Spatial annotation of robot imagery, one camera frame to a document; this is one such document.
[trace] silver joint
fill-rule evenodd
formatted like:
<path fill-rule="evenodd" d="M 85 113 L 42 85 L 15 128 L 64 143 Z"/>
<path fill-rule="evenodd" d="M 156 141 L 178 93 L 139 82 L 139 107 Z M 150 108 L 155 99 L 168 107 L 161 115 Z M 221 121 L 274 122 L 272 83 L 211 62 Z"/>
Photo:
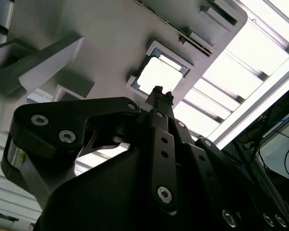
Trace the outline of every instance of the silver joint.
<path fill-rule="evenodd" d="M 211 147 L 211 146 L 212 146 L 211 142 L 208 141 L 208 140 L 204 140 L 204 143 L 205 143 L 208 147 Z"/>
<path fill-rule="evenodd" d="M 164 202 L 166 204 L 169 204 L 172 201 L 171 192 L 167 188 L 165 188 L 163 186 L 160 186 L 158 188 L 158 196 L 160 197 L 162 202 Z"/>
<path fill-rule="evenodd" d="M 59 139 L 64 143 L 72 143 L 76 140 L 76 135 L 69 130 L 63 130 L 59 133 Z"/>
<path fill-rule="evenodd" d="M 263 218 L 266 221 L 266 223 L 268 223 L 269 226 L 271 227 L 275 226 L 273 220 L 266 213 L 263 214 Z"/>
<path fill-rule="evenodd" d="M 236 220 L 235 220 L 235 218 L 232 216 L 232 214 L 229 211 L 224 209 L 222 211 L 222 216 L 223 216 L 223 219 L 226 221 L 226 223 L 231 228 L 235 228 L 236 227 Z"/>
<path fill-rule="evenodd" d="M 287 228 L 287 224 L 283 218 L 281 218 L 278 214 L 275 214 L 275 218 L 282 227 Z"/>
<path fill-rule="evenodd" d="M 44 126 L 48 124 L 48 119 L 43 115 L 34 115 L 31 117 L 31 122 L 37 126 Z"/>

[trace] rectangular vent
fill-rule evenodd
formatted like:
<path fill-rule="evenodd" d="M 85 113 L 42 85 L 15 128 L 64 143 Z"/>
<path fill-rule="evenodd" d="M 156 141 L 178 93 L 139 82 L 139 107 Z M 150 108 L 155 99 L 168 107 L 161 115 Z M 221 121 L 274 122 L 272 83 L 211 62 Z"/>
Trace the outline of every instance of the rectangular vent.
<path fill-rule="evenodd" d="M 228 14 L 224 9 L 222 9 L 219 5 L 217 5 L 216 2 L 213 3 L 213 6 L 214 6 L 216 12 L 219 13 L 231 25 L 234 26 L 237 23 L 237 19 L 232 17 L 230 14 Z"/>
<path fill-rule="evenodd" d="M 171 26 L 173 29 L 175 29 L 185 40 L 187 40 L 189 43 L 191 43 L 194 47 L 197 47 L 198 50 L 200 50 L 202 53 L 204 53 L 206 56 L 210 57 L 212 55 L 212 52 L 210 52 L 207 48 L 205 48 L 203 45 L 201 45 L 199 42 L 193 40 L 189 37 L 189 35 L 183 31 L 182 29 L 178 28 L 175 24 L 168 21 L 166 18 L 161 16 L 159 13 L 154 11 L 151 7 L 146 6 L 142 1 L 134 0 L 139 6 L 144 6 L 147 10 L 149 10 L 151 13 L 153 13 L 155 16 L 157 16 L 160 21 L 163 23 Z"/>
<path fill-rule="evenodd" d="M 19 221 L 19 219 L 17 219 L 17 218 L 13 218 L 13 217 L 1 214 L 1 213 L 0 213 L 0 218 L 5 219 L 5 220 L 9 220 L 9 221 L 13 221 L 13 222 L 14 221 Z"/>
<path fill-rule="evenodd" d="M 186 47 L 187 50 L 192 50 L 200 59 L 207 59 L 209 57 L 206 52 L 203 52 L 203 50 L 200 50 L 198 47 L 188 42 L 184 37 L 180 36 L 179 41 Z"/>

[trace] cable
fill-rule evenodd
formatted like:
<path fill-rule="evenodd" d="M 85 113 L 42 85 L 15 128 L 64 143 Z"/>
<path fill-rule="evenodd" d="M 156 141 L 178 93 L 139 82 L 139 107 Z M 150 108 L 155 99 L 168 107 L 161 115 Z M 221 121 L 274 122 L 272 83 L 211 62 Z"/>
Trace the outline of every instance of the cable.
<path fill-rule="evenodd" d="M 289 171 L 288 171 L 288 169 L 287 169 L 287 165 L 286 165 L 286 160 L 287 160 L 287 156 L 288 156 L 288 154 L 289 154 L 289 149 L 288 149 L 288 151 L 287 151 L 287 153 L 286 153 L 286 155 L 285 155 L 285 160 L 284 160 L 285 170 L 286 170 L 287 174 L 289 175 Z"/>
<path fill-rule="evenodd" d="M 262 126 L 262 128 L 261 128 L 261 130 L 259 132 L 259 137 L 258 137 L 258 140 L 255 142 L 254 150 L 252 151 L 252 154 L 250 156 L 250 161 L 249 162 L 252 162 L 254 160 L 255 156 L 256 156 L 257 149 L 260 146 L 260 142 L 262 140 L 262 136 L 265 133 L 265 129 L 266 129 L 266 126 L 268 124 L 272 109 L 273 109 L 272 107 L 269 109 L 269 112 L 268 112 L 268 114 L 266 116 L 267 119 L 265 120 L 265 122 L 264 122 L 264 124 L 263 124 L 263 126 Z"/>
<path fill-rule="evenodd" d="M 275 130 L 273 130 L 273 132 L 276 132 L 276 133 L 278 133 L 278 134 L 281 134 L 281 135 L 283 135 L 283 136 L 285 136 L 285 137 L 287 137 L 287 138 L 289 139 L 289 136 L 285 135 L 284 133 L 281 133 L 280 131 L 275 131 Z"/>
<path fill-rule="evenodd" d="M 268 165 L 265 164 L 265 162 L 264 162 L 264 160 L 263 160 L 263 157 L 262 157 L 261 154 L 260 154 L 260 148 L 258 148 L 257 152 L 258 152 L 259 157 L 260 157 L 260 159 L 261 159 L 261 161 L 262 161 L 262 163 L 263 163 L 264 170 L 265 170 L 265 168 L 267 168 L 268 170 L 271 170 L 271 169 L 268 167 Z M 271 180 L 271 178 L 269 177 L 269 175 L 268 175 L 268 174 L 266 174 L 266 175 L 268 176 L 270 182 L 271 182 L 271 183 L 274 185 L 274 187 L 276 188 L 274 182 Z M 283 200 L 283 202 L 284 202 L 284 204 L 285 204 L 285 207 L 286 207 L 286 210 L 287 210 L 287 213 L 288 213 L 288 215 L 289 215 L 289 208 L 288 208 L 288 205 L 287 205 L 285 199 L 284 199 L 282 196 L 281 196 L 281 199 Z"/>

